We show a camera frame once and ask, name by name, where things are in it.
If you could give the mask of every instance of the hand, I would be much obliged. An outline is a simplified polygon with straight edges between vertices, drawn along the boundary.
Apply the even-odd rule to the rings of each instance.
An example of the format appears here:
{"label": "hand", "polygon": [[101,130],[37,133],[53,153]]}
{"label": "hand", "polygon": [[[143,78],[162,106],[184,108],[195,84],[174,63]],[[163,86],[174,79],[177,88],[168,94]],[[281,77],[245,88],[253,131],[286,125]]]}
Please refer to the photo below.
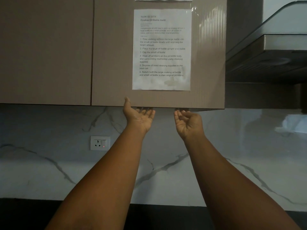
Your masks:
{"label": "hand", "polygon": [[140,127],[140,130],[144,133],[149,131],[156,113],[153,109],[146,111],[146,109],[141,110],[140,108],[137,108],[135,110],[131,108],[130,99],[128,97],[125,97],[123,112],[127,119],[127,126],[133,125],[135,127]]}
{"label": "hand", "polygon": [[174,118],[177,132],[183,140],[204,135],[203,121],[199,114],[176,110]]}

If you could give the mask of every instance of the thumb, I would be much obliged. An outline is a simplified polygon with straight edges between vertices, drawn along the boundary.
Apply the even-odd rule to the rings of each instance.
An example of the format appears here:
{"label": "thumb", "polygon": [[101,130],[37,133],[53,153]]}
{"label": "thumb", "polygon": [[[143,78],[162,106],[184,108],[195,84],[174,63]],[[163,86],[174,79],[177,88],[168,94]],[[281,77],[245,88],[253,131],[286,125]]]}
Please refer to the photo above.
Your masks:
{"label": "thumb", "polygon": [[128,97],[125,97],[125,104],[124,109],[131,108],[130,99]]}
{"label": "thumb", "polygon": [[193,115],[195,115],[194,113],[191,113],[191,112],[185,112],[185,111],[182,111],[182,115],[184,117],[187,117],[187,118],[191,118]]}

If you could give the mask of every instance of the task instruction list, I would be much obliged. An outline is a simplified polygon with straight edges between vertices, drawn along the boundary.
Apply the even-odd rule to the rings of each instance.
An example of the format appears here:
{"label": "task instruction list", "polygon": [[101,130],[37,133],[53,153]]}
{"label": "task instruction list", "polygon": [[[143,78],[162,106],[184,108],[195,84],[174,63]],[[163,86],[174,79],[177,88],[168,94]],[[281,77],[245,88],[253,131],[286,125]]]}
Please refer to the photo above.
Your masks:
{"label": "task instruction list", "polygon": [[190,90],[192,11],[134,11],[132,89]]}

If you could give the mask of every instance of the wall socket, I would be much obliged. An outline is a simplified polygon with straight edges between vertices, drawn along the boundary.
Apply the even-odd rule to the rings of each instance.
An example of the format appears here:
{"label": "wall socket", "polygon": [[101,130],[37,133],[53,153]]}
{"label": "wall socket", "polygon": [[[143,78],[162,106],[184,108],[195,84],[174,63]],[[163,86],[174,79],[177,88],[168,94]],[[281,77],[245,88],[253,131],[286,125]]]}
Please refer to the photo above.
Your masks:
{"label": "wall socket", "polygon": [[91,136],[90,149],[93,151],[108,151],[110,149],[109,136]]}

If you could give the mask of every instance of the cabinet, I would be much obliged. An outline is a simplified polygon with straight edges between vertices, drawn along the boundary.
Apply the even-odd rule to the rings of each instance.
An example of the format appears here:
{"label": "cabinet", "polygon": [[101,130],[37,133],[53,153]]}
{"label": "cabinet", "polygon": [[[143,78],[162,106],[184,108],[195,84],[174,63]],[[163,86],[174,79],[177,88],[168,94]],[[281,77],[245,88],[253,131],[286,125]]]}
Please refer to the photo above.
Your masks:
{"label": "cabinet", "polygon": [[0,0],[0,103],[90,105],[93,0]]}
{"label": "cabinet", "polygon": [[[92,105],[224,108],[227,0],[95,0]],[[192,9],[191,91],[132,90],[135,9]]]}

